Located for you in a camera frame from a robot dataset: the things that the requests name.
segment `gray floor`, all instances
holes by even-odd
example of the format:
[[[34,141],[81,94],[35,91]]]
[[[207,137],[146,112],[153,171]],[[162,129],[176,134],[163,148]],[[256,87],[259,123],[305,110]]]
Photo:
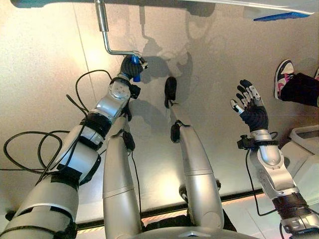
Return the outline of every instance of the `gray floor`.
[[[243,17],[240,6],[153,2],[138,6],[135,1],[131,5],[122,1],[107,6],[112,47],[137,49],[150,65],[139,83],[139,99],[131,102],[142,210],[181,202],[181,154],[179,146],[170,142],[169,115],[163,105],[163,87],[170,75],[177,77],[176,100],[189,112],[222,183],[221,195],[250,190],[244,151],[236,144],[248,128],[231,110],[229,100],[235,97],[239,80],[252,81],[266,105],[270,131],[278,131],[281,142],[292,128],[317,124],[317,108],[274,99],[273,78],[287,58],[294,62],[296,72],[315,73],[319,14],[253,22]],[[122,61],[121,56],[105,52],[92,3],[16,8],[6,0],[0,8],[0,35],[1,145],[21,131],[70,130],[83,117],[65,98],[65,94],[75,96],[77,77],[99,68],[115,76]],[[108,83],[100,73],[86,78],[80,84],[85,104],[93,107]],[[18,139],[9,151],[21,163],[38,167],[38,140],[32,136]],[[55,147],[52,140],[43,154],[48,157]],[[14,168],[2,152],[0,167]],[[36,178],[27,172],[2,171],[0,214],[16,209]],[[95,214],[82,213],[82,221],[101,216],[101,179],[102,166],[80,191],[81,205],[98,205]]]

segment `sneaker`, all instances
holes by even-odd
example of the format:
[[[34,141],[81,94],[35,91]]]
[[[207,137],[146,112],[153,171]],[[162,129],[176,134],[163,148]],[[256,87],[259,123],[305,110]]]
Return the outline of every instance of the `sneaker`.
[[[314,78],[319,81],[319,68],[317,69]]]
[[[294,76],[294,66],[291,60],[284,60],[278,67],[275,75],[275,90],[276,99],[281,100],[280,92],[285,84]]]

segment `metal rod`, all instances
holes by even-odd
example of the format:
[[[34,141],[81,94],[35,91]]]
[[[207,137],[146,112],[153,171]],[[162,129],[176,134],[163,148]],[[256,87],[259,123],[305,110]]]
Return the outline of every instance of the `metal rod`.
[[[105,50],[111,54],[111,55],[133,55],[133,56],[137,56],[137,57],[141,57],[140,52],[138,51],[116,51],[116,50],[112,50],[110,48],[110,44],[109,44],[109,39],[108,39],[108,34],[106,31],[102,31],[103,34],[103,40],[104,40],[104,46],[105,46]]]
[[[99,29],[103,34],[105,50],[111,55],[133,55],[140,58],[141,54],[138,51],[116,51],[111,49],[109,44],[108,34],[107,34],[107,32],[109,31],[109,27],[108,27],[108,21],[106,16],[105,1],[95,0],[95,8],[96,8],[96,15],[98,18],[98,23],[99,23]]]

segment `black cable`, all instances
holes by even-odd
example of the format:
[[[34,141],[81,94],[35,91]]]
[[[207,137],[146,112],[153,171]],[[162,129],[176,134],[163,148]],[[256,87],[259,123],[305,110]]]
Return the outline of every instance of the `black cable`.
[[[70,131],[66,131],[66,130],[54,130],[54,131],[51,131],[50,133],[69,133]],[[42,148],[42,144],[43,142],[45,141],[45,139],[48,137],[48,135],[45,135],[40,143],[39,143],[39,146],[38,146],[38,160],[39,160],[39,163],[41,164],[41,166],[43,168],[46,168],[46,165],[43,163],[43,160],[42,160],[42,157],[41,157],[41,148]]]
[[[77,96],[77,98],[78,98],[78,100],[79,100],[81,106],[83,107],[82,109],[85,110],[86,112],[88,112],[89,110],[86,108],[86,106],[83,104],[83,102],[82,102],[82,100],[81,100],[81,97],[80,97],[79,91],[78,91],[78,84],[79,84],[79,81],[80,81],[84,76],[86,76],[86,75],[88,75],[88,74],[91,74],[91,73],[93,73],[93,72],[97,72],[97,71],[103,71],[103,72],[107,73],[108,76],[110,77],[110,79],[112,80],[112,77],[111,77],[111,75],[110,75],[110,73],[109,73],[108,71],[106,71],[106,70],[94,70],[94,71],[89,71],[89,72],[83,74],[82,76],[80,76],[79,79],[77,79],[77,81],[76,81],[76,83],[75,83],[76,96]]]
[[[271,133],[269,133],[269,134],[270,134],[270,135],[275,134],[274,136],[271,137],[271,139],[275,139],[275,138],[277,138],[277,136],[278,136],[278,132],[277,132],[277,131],[271,132]]]
[[[102,152],[100,152],[99,156],[101,156],[105,151],[106,151],[106,149],[104,149]]]
[[[248,162],[247,162],[247,158],[248,158],[249,151],[250,151],[250,150],[248,150],[248,151],[247,151],[247,153],[246,153],[246,159],[245,159],[245,161],[246,161],[246,169],[247,169],[247,172],[248,172],[248,176],[249,176],[249,180],[250,180],[251,188],[252,188],[252,190],[253,190],[254,197],[255,197],[257,214],[258,214],[258,216],[259,216],[259,217],[262,217],[262,216],[266,216],[266,215],[268,215],[268,214],[270,214],[270,213],[275,212],[275,211],[276,211],[276,209],[273,209],[273,210],[271,210],[271,211],[269,211],[269,212],[267,212],[267,213],[263,213],[263,214],[260,214],[260,212],[259,212],[259,207],[258,207],[258,202],[257,202],[257,197],[256,197],[255,188],[254,188],[254,185],[253,185],[253,180],[252,180],[252,178],[251,178],[251,175],[250,175],[250,172],[249,172],[249,169],[248,169]]]
[[[279,224],[279,232],[280,232],[281,238],[285,239],[283,235],[283,225],[281,223]]]
[[[138,176],[138,171],[136,169],[136,164],[135,164],[135,160],[133,158],[133,152],[131,153],[131,157],[134,163],[134,168],[135,168],[135,173],[136,173],[136,179],[138,181],[138,189],[139,189],[139,205],[140,205],[140,214],[142,213],[142,207],[141,207],[141,191],[140,191],[140,181],[139,181],[139,176]]]
[[[84,116],[85,116],[85,121],[84,121],[84,123],[83,123],[83,125],[82,125],[82,127],[81,127],[81,129],[80,129],[80,131],[79,131],[79,133],[78,133],[78,136],[76,137],[76,139],[75,139],[75,141],[74,141],[74,143],[73,143],[73,147],[72,147],[72,150],[71,150],[71,152],[70,152],[69,158],[68,158],[68,160],[66,161],[66,164],[63,166],[63,168],[62,168],[60,171],[63,171],[63,170],[69,165],[69,163],[70,163],[70,161],[71,161],[71,158],[72,158],[72,156],[73,156],[73,153],[74,153],[76,144],[78,143],[78,141],[79,141],[79,139],[80,139],[80,137],[81,137],[81,134],[82,134],[82,132],[83,132],[83,130],[84,130],[84,127],[85,127],[86,122],[87,122],[87,119],[88,119],[88,116],[87,116],[87,114],[85,113],[85,111],[84,111],[77,103],[75,103],[75,101],[74,101],[69,95],[66,95],[66,97],[68,98],[68,100],[69,100],[72,104],[74,104],[74,105],[84,114]]]
[[[69,95],[66,95],[66,97],[68,98],[68,100],[69,100],[72,104],[74,104],[74,105],[84,114],[84,116],[85,116],[85,122],[84,122],[84,124],[82,125],[82,127],[81,127],[81,129],[80,129],[80,131],[79,131],[79,134],[78,134],[78,136],[76,137],[75,141],[72,143],[72,145],[70,146],[70,148],[69,148],[69,149],[66,151],[66,153],[64,154],[64,156],[65,156],[65,155],[69,152],[69,150],[72,148],[72,149],[71,149],[71,152],[70,152],[70,155],[69,155],[69,157],[68,157],[68,160],[66,161],[66,164],[65,164],[59,171],[63,171],[63,170],[69,165],[69,163],[70,163],[70,161],[71,161],[71,158],[72,158],[72,156],[73,156],[73,153],[74,153],[76,144],[77,144],[77,142],[79,141],[80,136],[81,136],[81,134],[82,134],[82,132],[83,132],[83,129],[84,129],[84,127],[85,127],[85,125],[86,125],[86,122],[87,122],[87,114],[85,113],[84,109],[82,109]],[[64,158],[64,156],[62,156],[61,159],[60,159],[55,165],[57,165],[57,164]],[[54,161],[54,159],[52,159],[52,160],[48,163],[48,165],[46,166],[46,168],[45,168],[44,171],[42,172],[40,178],[38,179],[36,185],[37,185],[39,182],[41,182],[41,180],[43,179],[43,177],[45,176],[45,174],[47,173],[47,171],[48,171],[49,168],[51,167],[53,161]]]
[[[309,208],[310,211],[312,211],[314,214],[317,214],[319,216],[319,213],[316,212],[315,210],[312,210],[311,208]]]
[[[15,138],[21,136],[21,135],[25,135],[25,134],[43,134],[43,135],[47,135],[47,136],[51,136],[51,137],[54,137],[56,138],[58,141],[59,141],[59,148],[57,149],[57,151],[55,152],[54,156],[52,157],[52,160],[54,160],[56,158],[56,156],[58,155],[60,149],[62,148],[62,145],[63,145],[63,142],[62,140],[60,139],[60,137],[52,134],[52,133],[47,133],[47,132],[41,132],[41,131],[26,131],[26,132],[21,132],[21,133],[18,133],[14,136],[12,136],[11,138],[9,138],[3,145],[3,152],[4,154],[6,155],[6,157],[13,163],[15,164],[16,166],[18,166],[19,168],[25,170],[25,171],[28,171],[28,172],[31,172],[31,173],[36,173],[36,174],[42,174],[43,172],[39,172],[39,171],[36,171],[34,169],[31,169],[31,168],[27,168],[25,166],[23,166],[22,164],[16,162],[11,156],[10,154],[8,153],[7,151],[7,146],[8,144]]]

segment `humanoid robot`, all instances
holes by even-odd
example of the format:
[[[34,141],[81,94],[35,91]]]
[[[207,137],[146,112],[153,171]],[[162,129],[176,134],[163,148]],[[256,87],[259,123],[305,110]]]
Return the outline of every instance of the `humanoid robot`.
[[[96,0],[100,29],[107,51],[127,54],[119,74],[112,79],[106,96],[91,109],[66,136],[63,147],[48,165],[13,219],[0,234],[1,239],[73,239],[76,237],[78,187],[91,180],[101,158],[97,150],[106,134],[107,152],[103,181],[105,233],[108,239],[150,238],[234,238],[253,237],[223,229],[224,217],[213,170],[190,119],[175,102],[177,82],[169,77],[165,84],[165,106],[170,110],[172,142],[179,143],[183,155],[185,195],[191,227],[170,227],[142,232],[139,207],[128,163],[135,144],[128,121],[130,98],[140,93],[130,80],[147,67],[137,52],[112,51],[107,40],[103,1]],[[319,238],[319,217],[302,198],[284,165],[278,143],[268,133],[268,116],[255,87],[240,82],[237,94],[244,107],[231,100],[232,109],[249,126],[251,138],[242,136],[238,146],[250,149],[250,160],[266,195],[280,214],[281,224],[293,239]]]

